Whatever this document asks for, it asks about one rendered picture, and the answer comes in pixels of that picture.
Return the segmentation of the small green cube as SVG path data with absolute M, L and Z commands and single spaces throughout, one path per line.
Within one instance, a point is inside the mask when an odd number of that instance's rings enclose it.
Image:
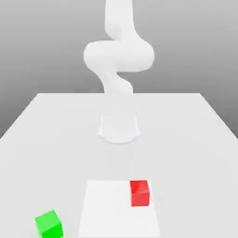
M 63 226 L 55 210 L 34 219 L 40 238 L 63 238 Z

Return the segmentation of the small red cube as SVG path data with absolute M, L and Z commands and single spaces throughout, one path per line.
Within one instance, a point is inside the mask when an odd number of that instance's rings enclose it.
M 150 189 L 147 180 L 131 180 L 131 206 L 148 206 L 150 203 Z

